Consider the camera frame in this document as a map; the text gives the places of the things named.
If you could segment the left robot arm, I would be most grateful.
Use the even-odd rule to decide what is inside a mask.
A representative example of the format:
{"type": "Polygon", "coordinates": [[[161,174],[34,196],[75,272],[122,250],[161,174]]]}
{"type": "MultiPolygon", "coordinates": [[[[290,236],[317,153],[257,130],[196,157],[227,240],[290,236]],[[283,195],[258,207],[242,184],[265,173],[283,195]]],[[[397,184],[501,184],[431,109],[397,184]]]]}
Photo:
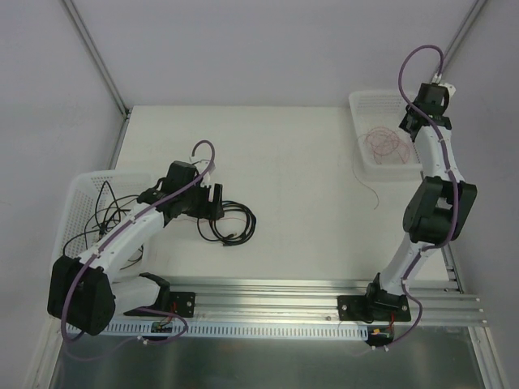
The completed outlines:
{"type": "Polygon", "coordinates": [[[62,254],[51,269],[48,313],[96,336],[120,314],[171,311],[170,284],[147,271],[122,275],[126,262],[180,215],[217,221],[223,217],[223,186],[207,183],[195,165],[175,161],[144,190],[127,216],[89,249],[62,254]]]}

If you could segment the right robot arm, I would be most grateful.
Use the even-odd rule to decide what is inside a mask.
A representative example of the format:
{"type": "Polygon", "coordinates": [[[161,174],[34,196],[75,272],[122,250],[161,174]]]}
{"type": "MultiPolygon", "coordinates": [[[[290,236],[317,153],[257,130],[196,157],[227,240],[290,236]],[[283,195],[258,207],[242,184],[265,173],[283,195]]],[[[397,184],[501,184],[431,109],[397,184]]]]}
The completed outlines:
{"type": "Polygon", "coordinates": [[[407,323],[411,320],[409,281],[422,262],[456,240],[477,197],[457,167],[452,124],[445,112],[451,92],[439,82],[420,86],[399,127],[410,135],[422,164],[422,182],[403,215],[405,235],[389,265],[365,293],[337,298],[341,321],[407,323]]]}

